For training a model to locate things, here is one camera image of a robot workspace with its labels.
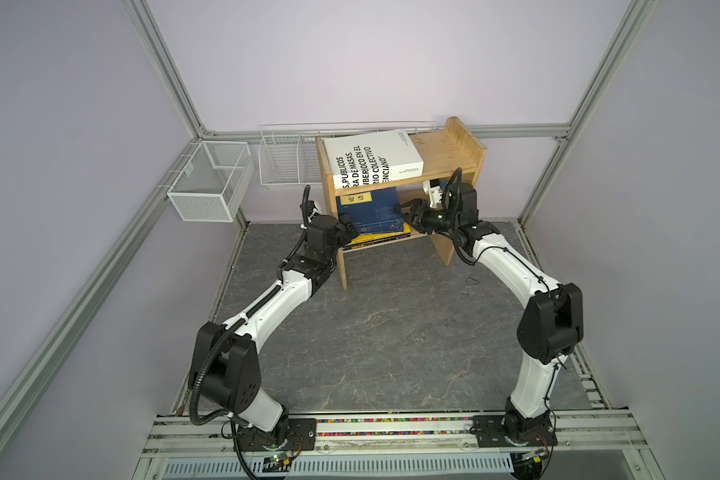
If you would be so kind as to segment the yellow book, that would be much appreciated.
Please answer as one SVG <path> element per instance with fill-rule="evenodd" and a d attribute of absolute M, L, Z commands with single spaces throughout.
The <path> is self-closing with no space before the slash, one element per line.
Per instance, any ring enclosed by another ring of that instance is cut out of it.
<path fill-rule="evenodd" d="M 400 232 L 378 233 L 378 234 L 361 234 L 353 239 L 344 250 L 355 250 L 364 247 L 374 246 L 381 243 L 391 242 L 400 239 L 406 239 L 411 236 L 411 228 L 404 223 Z"/>

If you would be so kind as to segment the blue book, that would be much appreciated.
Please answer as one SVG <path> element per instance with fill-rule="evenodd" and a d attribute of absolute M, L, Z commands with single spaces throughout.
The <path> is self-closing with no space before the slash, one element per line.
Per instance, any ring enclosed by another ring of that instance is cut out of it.
<path fill-rule="evenodd" d="M 349 215 L 360 235 L 392 234 L 404 231 L 395 187 L 339 196 L 340 216 Z"/>

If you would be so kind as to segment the white book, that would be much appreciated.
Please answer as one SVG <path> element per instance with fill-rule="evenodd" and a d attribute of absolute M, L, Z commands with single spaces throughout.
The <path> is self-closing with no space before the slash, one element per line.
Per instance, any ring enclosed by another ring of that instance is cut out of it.
<path fill-rule="evenodd" d="M 424 160 L 405 130 L 324 140 L 337 190 L 419 177 Z"/>

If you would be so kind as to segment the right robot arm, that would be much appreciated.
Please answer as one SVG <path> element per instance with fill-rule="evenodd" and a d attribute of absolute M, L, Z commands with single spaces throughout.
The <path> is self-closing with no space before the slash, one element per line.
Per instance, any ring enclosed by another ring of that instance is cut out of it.
<path fill-rule="evenodd" d="M 433 203 L 417 198 L 399 207 L 401 216 L 419 233 L 450 240 L 456 255 L 469 266 L 484 266 L 523 308 L 516 336 L 523 351 L 514 389 L 502 423 L 514 445 L 554 432 L 551 394 L 568 356 L 583 339 L 583 293 L 563 284 L 523 257 L 494 224 L 481 220 L 477 192 L 451 181 Z"/>

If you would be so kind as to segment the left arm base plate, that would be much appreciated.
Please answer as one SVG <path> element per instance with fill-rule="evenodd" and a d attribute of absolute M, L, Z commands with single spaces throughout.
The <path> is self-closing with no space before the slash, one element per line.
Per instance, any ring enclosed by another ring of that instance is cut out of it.
<path fill-rule="evenodd" d="M 238 427 L 234 439 L 243 452 L 312 451 L 317 439 L 317 420 L 313 417 L 288 418 L 272 432 Z"/>

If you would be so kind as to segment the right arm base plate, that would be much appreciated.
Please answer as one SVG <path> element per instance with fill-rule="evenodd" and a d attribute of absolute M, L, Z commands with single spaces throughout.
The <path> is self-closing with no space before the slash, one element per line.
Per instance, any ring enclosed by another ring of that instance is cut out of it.
<path fill-rule="evenodd" d="M 552 447 L 558 444 L 549 413 L 524 418 L 514 412 L 504 415 L 476 415 L 469 433 L 478 446 L 487 447 Z"/>

